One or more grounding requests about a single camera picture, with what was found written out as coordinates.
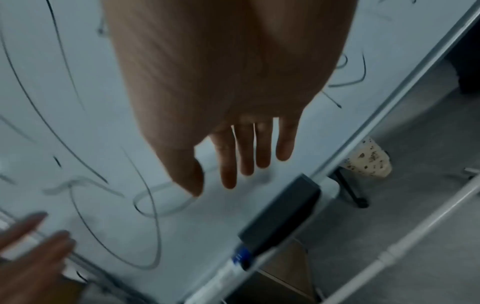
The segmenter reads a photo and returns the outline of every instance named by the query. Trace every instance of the black stand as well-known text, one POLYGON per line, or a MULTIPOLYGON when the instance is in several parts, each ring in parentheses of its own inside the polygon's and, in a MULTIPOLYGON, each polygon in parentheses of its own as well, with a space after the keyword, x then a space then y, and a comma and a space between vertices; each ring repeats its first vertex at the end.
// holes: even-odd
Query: black stand
POLYGON ((365 209, 369 207, 369 202, 365 198, 357 197, 355 192, 350 187, 349 183, 345 180, 344 176, 340 172, 340 168, 337 168, 333 174, 339 181, 340 186, 347 191, 347 193, 350 195, 350 197, 352 198, 354 203, 358 206, 358 208, 365 209))

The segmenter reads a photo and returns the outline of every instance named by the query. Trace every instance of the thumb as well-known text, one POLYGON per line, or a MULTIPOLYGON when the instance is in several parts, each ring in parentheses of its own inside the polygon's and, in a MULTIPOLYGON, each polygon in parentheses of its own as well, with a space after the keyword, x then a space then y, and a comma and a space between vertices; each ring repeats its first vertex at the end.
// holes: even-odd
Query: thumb
POLYGON ((193 196, 200 196, 204 188, 204 171, 195 159, 194 148, 174 149, 162 145, 153 147, 173 182, 193 196))

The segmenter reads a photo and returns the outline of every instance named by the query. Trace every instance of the hand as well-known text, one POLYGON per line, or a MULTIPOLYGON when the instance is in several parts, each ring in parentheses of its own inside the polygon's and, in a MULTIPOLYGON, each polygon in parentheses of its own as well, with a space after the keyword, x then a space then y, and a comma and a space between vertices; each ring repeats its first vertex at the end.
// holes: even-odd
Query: hand
POLYGON ((356 0, 104 0, 139 127, 173 181, 203 188, 194 146, 215 145, 226 188, 290 158, 302 111, 327 82, 356 0))
MULTIPOLYGON (((45 213, 27 217, 0 234, 0 253, 35 230, 45 213)), ((0 304, 30 304, 62 274, 64 259, 74 249, 69 233, 58 232, 20 258, 0 264, 0 304)))

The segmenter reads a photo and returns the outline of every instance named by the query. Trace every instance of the floor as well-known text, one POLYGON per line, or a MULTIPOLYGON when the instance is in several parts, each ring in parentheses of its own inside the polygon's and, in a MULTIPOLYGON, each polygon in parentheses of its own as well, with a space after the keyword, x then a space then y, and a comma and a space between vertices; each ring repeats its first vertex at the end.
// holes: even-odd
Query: floor
MULTIPOLYGON (((452 73, 448 65, 437 67, 372 133, 390 154, 393 172, 383 180, 351 180, 370 208, 341 197, 301 236, 325 295, 458 191, 467 182, 464 167, 480 168, 480 96, 461 96, 452 73)), ((345 303, 478 303, 479 235, 480 197, 345 303)))

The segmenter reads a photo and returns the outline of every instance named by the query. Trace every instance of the whiteboard surface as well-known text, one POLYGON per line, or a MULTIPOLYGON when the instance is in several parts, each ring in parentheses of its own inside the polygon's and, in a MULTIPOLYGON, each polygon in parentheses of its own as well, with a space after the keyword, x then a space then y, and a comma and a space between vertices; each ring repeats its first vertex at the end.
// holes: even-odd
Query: whiteboard surface
MULTIPOLYGON (((328 83, 333 87, 324 88, 341 108, 318 94, 304 111, 291 160, 273 161, 268 170, 240 177, 235 190, 222 188, 213 147, 202 142, 196 155, 209 171, 204 194, 159 220, 161 262, 150 271, 128 266, 106 252, 80 221, 69 188, 59 188, 83 181, 72 184, 72 193, 96 236, 133 263, 154 259, 155 221, 133 207, 140 195, 139 209, 152 211, 135 167, 149 187, 169 179, 136 128, 112 46, 98 35, 100 6, 93 1, 50 3, 75 87, 47 1, 1 2, 9 57, 38 113, 0 50, 0 206, 15 216, 49 212, 43 232, 70 230, 79 254, 158 301, 173 303, 231 255, 238 232, 283 187, 332 157, 475 1, 360 0, 345 56, 328 83), (341 86, 351 82, 358 83, 341 86)), ((188 200, 176 186, 155 192, 153 198, 162 212, 188 200)))

